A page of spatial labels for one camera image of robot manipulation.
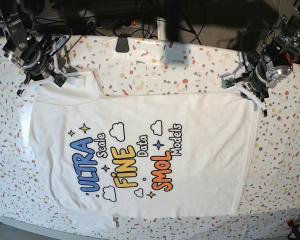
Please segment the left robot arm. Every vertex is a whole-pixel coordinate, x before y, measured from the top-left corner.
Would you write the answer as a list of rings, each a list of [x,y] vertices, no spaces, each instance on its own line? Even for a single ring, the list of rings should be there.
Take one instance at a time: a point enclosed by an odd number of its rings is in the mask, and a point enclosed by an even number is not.
[[[296,15],[280,16],[280,23],[274,28],[279,31],[270,43],[264,38],[261,51],[242,54],[238,70],[221,78],[222,87],[228,91],[239,91],[243,98],[252,100],[267,116],[265,100],[269,89],[286,79],[293,72],[294,63],[300,59],[300,0],[293,3]]]

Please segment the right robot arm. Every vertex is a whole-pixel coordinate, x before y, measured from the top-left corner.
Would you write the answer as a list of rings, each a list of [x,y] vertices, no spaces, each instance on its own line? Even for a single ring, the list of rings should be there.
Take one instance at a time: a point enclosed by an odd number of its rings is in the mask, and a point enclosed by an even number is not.
[[[58,55],[70,37],[39,35],[36,18],[44,8],[43,0],[0,0],[0,28],[7,40],[3,55],[25,74],[19,97],[27,87],[52,83],[60,88],[68,79],[59,68]]]

